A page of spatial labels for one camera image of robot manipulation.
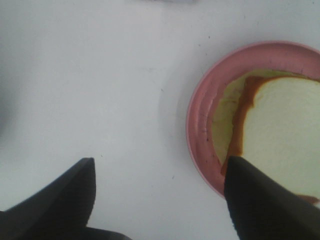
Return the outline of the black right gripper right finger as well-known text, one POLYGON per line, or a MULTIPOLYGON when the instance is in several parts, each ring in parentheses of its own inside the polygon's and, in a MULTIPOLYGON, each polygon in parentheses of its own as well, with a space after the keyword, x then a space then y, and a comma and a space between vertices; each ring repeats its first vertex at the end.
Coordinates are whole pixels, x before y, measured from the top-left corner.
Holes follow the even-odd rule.
POLYGON ((228 159, 224 197, 241 240, 320 238, 317 199, 288 191, 242 157, 228 159))

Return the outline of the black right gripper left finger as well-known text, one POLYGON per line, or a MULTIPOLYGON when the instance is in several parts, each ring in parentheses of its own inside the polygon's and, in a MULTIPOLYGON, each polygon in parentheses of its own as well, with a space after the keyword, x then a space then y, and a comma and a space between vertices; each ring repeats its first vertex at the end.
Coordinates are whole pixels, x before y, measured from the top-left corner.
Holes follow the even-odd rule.
POLYGON ((2 240, 127 240, 88 227, 96 199, 93 158, 82 158, 39 192, 0 213, 2 240))

